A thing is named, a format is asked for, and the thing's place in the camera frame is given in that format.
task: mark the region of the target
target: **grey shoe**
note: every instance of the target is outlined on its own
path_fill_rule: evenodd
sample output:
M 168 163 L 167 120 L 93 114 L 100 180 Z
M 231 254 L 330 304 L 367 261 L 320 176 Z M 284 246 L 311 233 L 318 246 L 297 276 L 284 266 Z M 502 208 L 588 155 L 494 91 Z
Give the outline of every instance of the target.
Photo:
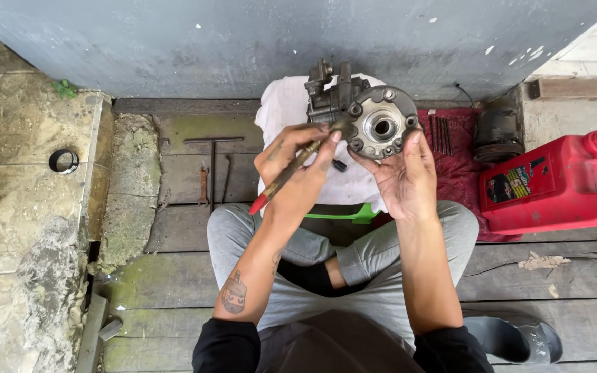
M 557 332 L 536 317 L 509 310 L 462 310 L 464 326 L 488 354 L 515 364 L 550 364 L 563 355 Z

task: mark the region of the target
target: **black ring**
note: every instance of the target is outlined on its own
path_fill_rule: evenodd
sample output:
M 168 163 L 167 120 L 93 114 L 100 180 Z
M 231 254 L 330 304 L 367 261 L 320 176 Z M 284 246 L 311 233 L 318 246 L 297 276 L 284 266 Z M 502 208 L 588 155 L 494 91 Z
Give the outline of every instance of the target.
M 57 167 L 56 163 L 59 161 L 59 158 L 66 153 L 70 153 L 70 155 L 72 156 L 72 160 L 70 162 L 70 167 L 68 167 L 67 169 L 65 169 L 63 171 L 59 171 L 59 168 Z M 73 171 L 75 171 L 76 169 L 78 169 L 79 157 L 77 154 L 73 153 L 72 151 L 70 151 L 68 149 L 59 149 L 59 150 L 55 151 L 50 156 L 48 165 L 50 166 L 50 170 L 52 170 L 56 173 L 69 174 L 69 173 L 72 173 Z

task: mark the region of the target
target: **red brush tip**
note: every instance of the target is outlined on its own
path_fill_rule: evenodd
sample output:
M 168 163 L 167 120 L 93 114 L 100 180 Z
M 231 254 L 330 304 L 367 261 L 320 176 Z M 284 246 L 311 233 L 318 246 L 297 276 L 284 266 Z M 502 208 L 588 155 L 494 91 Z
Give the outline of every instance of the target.
M 262 207 L 266 206 L 268 202 L 269 200 L 266 198 L 266 196 L 264 194 L 260 194 L 259 197 L 253 202 L 253 205 L 250 206 L 248 214 L 257 214 L 257 212 L 260 211 Z

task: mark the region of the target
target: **red cloth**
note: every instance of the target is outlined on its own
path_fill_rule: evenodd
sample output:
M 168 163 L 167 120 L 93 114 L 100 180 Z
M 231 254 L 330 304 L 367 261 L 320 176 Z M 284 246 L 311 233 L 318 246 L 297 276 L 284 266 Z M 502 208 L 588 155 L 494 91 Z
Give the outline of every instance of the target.
M 474 130 L 476 116 L 471 109 L 437 109 L 432 117 L 442 117 L 448 120 L 448 129 L 451 132 L 451 148 L 453 156 L 433 153 L 436 168 L 436 199 L 452 200 L 467 207 L 478 218 L 480 231 L 478 240 L 486 242 L 518 241 L 521 234 L 506 236 L 490 232 L 490 226 L 480 214 L 480 201 L 478 195 L 478 176 L 492 166 L 491 163 L 478 163 L 474 161 L 472 150 L 474 148 Z M 419 122 L 425 128 L 425 137 L 432 148 L 432 133 L 427 110 L 419 110 Z M 373 224 L 381 226 L 392 218 L 388 214 L 377 215 Z

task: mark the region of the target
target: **red plastic jerry can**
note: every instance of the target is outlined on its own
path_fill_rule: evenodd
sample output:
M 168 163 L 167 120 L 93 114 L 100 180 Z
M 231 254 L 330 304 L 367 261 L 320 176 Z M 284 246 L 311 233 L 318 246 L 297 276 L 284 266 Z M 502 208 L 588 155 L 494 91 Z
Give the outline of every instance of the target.
M 490 230 L 536 233 L 597 226 L 597 131 L 566 135 L 480 175 Z

